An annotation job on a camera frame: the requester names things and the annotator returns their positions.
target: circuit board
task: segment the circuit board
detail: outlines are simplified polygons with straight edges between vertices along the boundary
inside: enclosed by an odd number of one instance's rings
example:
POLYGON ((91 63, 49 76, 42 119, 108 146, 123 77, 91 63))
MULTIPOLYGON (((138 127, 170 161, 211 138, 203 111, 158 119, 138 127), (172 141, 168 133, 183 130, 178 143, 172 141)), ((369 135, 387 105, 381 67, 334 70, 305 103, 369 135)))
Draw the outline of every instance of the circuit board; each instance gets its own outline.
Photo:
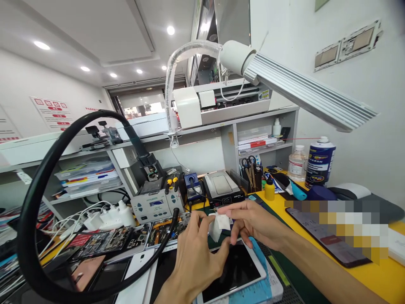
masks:
POLYGON ((124 227, 95 234, 91 236, 87 243, 76 253, 74 258, 83 259, 122 250, 132 230, 132 227, 124 227))

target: spray can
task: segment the spray can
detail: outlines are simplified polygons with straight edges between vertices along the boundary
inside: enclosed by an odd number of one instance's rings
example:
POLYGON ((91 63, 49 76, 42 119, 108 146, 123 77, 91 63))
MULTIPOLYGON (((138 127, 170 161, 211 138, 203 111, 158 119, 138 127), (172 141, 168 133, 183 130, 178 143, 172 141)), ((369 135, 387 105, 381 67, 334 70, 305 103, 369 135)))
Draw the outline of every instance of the spray can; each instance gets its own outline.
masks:
POLYGON ((335 150, 336 146, 326 136, 322 136, 316 143, 311 143, 305 177, 306 187, 327 186, 335 150))

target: phone case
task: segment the phone case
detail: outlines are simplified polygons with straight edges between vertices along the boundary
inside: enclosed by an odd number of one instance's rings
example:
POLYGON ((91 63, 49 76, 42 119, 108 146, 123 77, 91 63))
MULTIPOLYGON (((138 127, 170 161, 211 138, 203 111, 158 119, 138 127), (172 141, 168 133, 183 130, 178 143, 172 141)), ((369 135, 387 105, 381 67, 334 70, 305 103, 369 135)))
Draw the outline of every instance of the phone case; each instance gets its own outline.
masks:
POLYGON ((94 274, 100 269, 105 255, 84 260, 72 274, 73 281, 78 291, 84 291, 91 282, 94 274))

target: black phone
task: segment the black phone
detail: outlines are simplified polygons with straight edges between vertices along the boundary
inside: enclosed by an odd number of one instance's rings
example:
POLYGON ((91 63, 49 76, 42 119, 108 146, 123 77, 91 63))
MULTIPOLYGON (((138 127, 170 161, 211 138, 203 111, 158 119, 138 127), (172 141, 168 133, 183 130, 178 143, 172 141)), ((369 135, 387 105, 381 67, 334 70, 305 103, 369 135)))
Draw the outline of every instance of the black phone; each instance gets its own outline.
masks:
POLYGON ((328 232, 326 225, 319 225, 308 213, 293 208, 286 208, 286 212, 342 266, 353 268, 371 263, 371 260, 362 254, 362 248, 354 248, 346 244, 342 239, 328 232))

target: red label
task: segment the red label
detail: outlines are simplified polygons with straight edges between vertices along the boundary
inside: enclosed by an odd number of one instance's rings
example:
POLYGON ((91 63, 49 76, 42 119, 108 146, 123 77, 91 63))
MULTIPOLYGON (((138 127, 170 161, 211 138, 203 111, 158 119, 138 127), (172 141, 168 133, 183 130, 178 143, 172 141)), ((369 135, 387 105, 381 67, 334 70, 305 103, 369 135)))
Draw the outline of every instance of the red label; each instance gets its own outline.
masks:
POLYGON ((250 147, 254 148, 254 147, 259 147, 259 146, 264 146, 266 144, 266 141, 255 141, 250 143, 250 147))
POLYGON ((332 245, 332 244, 336 244, 339 242, 342 242, 342 240, 340 238, 338 238, 335 235, 332 236, 326 236, 322 239, 320 239, 322 243, 324 243, 325 245, 332 245))

